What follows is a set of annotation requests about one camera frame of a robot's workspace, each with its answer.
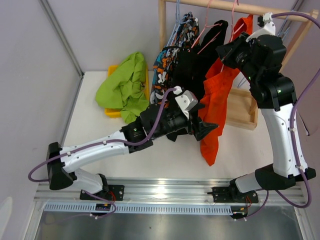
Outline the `black shorts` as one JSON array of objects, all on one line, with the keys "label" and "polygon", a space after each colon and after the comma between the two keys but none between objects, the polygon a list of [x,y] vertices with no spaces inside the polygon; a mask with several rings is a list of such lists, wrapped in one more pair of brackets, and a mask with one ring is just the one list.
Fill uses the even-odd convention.
[{"label": "black shorts", "polygon": [[191,48],[182,48],[179,62],[173,72],[173,85],[191,91],[198,100],[205,95],[204,81],[213,63],[218,59],[216,48],[225,41],[228,22],[217,21],[205,35],[202,44],[198,38]]}]

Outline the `blue patterned shorts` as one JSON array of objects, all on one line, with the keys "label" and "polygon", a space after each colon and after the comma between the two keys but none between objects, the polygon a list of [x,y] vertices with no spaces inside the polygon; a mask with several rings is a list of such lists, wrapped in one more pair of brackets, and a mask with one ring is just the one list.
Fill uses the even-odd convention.
[{"label": "blue patterned shorts", "polygon": [[173,88],[173,75],[179,63],[181,47],[164,47],[153,64],[153,78],[149,97],[150,104],[161,104],[165,92]]}]

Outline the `green shorts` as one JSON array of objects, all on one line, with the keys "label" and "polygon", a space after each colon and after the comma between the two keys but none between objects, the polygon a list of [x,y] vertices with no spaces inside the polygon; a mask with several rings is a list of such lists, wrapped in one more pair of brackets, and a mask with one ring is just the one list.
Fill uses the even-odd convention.
[{"label": "green shorts", "polygon": [[134,122],[149,105],[144,93],[146,73],[144,55],[139,51],[128,55],[100,85],[96,103],[103,109],[119,110],[126,124]]}]

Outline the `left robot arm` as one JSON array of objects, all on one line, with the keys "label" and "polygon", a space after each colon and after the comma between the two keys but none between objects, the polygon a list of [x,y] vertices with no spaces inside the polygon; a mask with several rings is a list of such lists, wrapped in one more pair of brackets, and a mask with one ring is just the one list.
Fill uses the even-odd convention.
[{"label": "left robot arm", "polygon": [[119,155],[132,154],[153,146],[155,139],[167,136],[173,139],[179,133],[193,135],[202,140],[218,127],[216,123],[202,121],[198,117],[197,104],[189,116],[179,108],[169,111],[160,105],[152,104],[130,124],[106,137],[79,146],[61,146],[54,142],[48,146],[47,164],[50,190],[64,190],[75,187],[91,193],[97,200],[108,196],[109,186],[106,177],[89,173],[83,166]]}]

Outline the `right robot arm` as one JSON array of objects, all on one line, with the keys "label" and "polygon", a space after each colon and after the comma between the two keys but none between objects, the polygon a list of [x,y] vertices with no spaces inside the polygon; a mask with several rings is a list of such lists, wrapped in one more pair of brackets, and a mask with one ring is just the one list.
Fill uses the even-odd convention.
[{"label": "right robot arm", "polygon": [[221,62],[239,70],[249,82],[249,91],[264,117],[271,142],[273,163],[230,181],[228,196],[239,202],[256,190],[280,191],[316,177],[306,163],[297,130],[297,96],[293,81],[280,73],[287,49],[274,35],[249,39],[242,33],[219,46]]}]

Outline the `orange patterned camo shorts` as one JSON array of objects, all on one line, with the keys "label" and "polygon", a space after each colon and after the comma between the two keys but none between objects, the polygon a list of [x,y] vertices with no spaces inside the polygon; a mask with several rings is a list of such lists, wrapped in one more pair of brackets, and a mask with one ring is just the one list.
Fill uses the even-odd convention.
[{"label": "orange patterned camo shorts", "polygon": [[169,45],[185,49],[191,48],[199,34],[199,20],[197,17],[194,17],[190,11],[183,15],[173,31]]}]

